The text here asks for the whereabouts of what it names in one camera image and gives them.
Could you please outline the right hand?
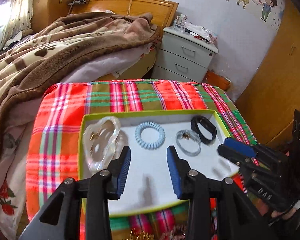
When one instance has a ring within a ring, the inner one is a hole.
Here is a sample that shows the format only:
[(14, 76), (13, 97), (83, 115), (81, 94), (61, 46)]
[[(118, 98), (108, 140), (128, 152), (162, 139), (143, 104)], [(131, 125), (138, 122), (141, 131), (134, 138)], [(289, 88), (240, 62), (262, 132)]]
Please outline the right hand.
[(260, 214), (262, 216), (270, 213), (271, 218), (280, 217), (283, 220), (290, 219), (297, 211), (297, 209), (294, 208), (294, 207), (291, 208), (287, 212), (279, 212), (279, 211), (276, 211), (276, 210), (270, 211), (270, 207), (265, 202), (263, 202), (261, 199), (259, 199), (257, 201), (257, 209), (258, 209), (258, 211), (260, 212)]

